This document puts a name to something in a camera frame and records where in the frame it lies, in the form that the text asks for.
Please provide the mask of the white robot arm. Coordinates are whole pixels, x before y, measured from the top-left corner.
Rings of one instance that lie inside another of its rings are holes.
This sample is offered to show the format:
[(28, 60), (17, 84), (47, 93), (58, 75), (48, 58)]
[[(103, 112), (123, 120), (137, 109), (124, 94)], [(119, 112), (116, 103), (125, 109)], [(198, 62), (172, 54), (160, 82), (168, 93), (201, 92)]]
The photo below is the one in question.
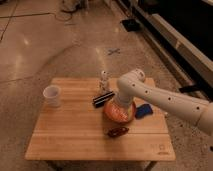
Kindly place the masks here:
[(132, 70), (117, 79), (115, 102), (128, 108), (137, 97), (213, 135), (213, 102), (145, 84), (145, 74)]

